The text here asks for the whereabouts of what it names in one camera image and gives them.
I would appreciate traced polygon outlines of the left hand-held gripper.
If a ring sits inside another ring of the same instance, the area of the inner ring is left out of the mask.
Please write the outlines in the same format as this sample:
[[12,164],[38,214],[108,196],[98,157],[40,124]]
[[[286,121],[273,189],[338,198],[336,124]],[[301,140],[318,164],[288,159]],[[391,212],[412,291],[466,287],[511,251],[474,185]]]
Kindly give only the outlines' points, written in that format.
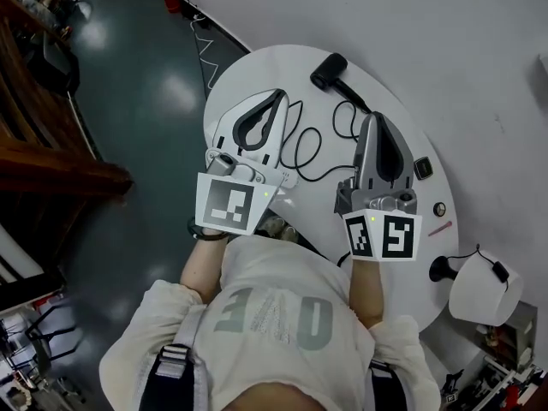
[[205,153],[206,172],[197,177],[198,226],[234,235],[255,231],[284,182],[283,172],[275,168],[288,113],[288,94],[266,90],[221,116],[214,148]]

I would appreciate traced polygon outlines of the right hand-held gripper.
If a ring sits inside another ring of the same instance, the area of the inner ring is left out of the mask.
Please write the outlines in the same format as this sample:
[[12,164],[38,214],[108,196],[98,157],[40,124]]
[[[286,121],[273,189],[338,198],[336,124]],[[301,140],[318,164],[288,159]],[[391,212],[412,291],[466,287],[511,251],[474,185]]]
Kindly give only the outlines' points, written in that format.
[[341,216],[348,256],[375,262],[414,261],[420,243],[422,216],[411,188],[369,196],[383,182],[407,186],[412,181],[413,155],[400,130],[385,115],[373,112],[361,124],[354,152],[355,183],[337,186],[335,213]]

